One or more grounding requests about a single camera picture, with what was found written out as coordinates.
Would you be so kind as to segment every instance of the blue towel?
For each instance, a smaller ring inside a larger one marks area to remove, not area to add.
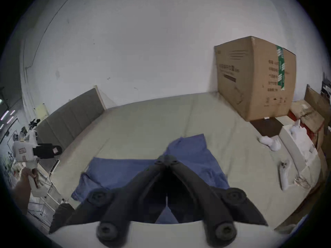
[[[208,185],[217,188],[229,188],[225,174],[211,152],[207,149],[203,134],[179,138],[169,144],[164,155],[170,154],[178,161],[185,164],[202,178]],[[125,186],[140,171],[153,165],[155,160],[114,160],[93,158],[85,173],[81,174],[79,184],[71,197],[77,201],[84,201],[88,193],[96,188],[120,188]],[[171,223],[169,214],[164,216],[170,209],[167,207],[160,215],[164,220],[157,223]]]

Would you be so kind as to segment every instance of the gray headboard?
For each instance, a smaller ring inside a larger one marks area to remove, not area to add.
[[[105,111],[96,88],[61,106],[36,127],[38,143],[60,145],[64,151],[72,141]],[[49,173],[56,159],[41,159],[40,165]]]

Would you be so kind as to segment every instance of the brown cardboard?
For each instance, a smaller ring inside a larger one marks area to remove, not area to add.
[[[328,125],[331,119],[330,104],[319,93],[314,91],[307,85],[304,100],[307,101],[323,118],[324,118],[324,133],[328,131]]]
[[[331,132],[329,130],[327,131],[326,135],[324,135],[322,150],[325,153],[328,167],[331,169]]]
[[[293,120],[301,120],[301,126],[307,129],[309,138],[319,150],[324,138],[324,118],[305,100],[292,102],[288,116]]]
[[[323,177],[323,181],[326,180],[327,176],[329,175],[328,172],[328,165],[326,163],[326,158],[325,155],[322,151],[322,149],[318,150],[318,157],[321,161],[321,172],[322,172],[322,177]]]
[[[314,111],[312,106],[309,105],[305,100],[292,102],[290,110],[297,119],[303,117],[306,114],[310,114]]]
[[[250,36],[215,46],[218,91],[246,121],[287,115],[294,94],[296,57],[286,49],[283,54],[281,90],[275,44]]]

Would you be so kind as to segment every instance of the beige bed sheet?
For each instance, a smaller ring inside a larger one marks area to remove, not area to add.
[[[308,189],[296,185],[282,191],[278,165],[281,160],[292,160],[288,151],[282,145],[280,151],[272,152],[259,143],[259,132],[218,93],[168,97],[107,111],[66,149],[51,180],[76,207],[71,193],[93,157],[155,159],[171,141],[201,133],[230,186],[246,192],[269,226],[281,224],[308,195]],[[320,172],[318,157],[304,172],[313,187]],[[291,179],[295,175],[292,165]]]

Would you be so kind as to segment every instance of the green tape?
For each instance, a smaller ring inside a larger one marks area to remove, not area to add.
[[[277,46],[277,55],[278,55],[278,85],[284,90],[284,81],[285,81],[285,62],[284,62],[284,51],[282,47]]]

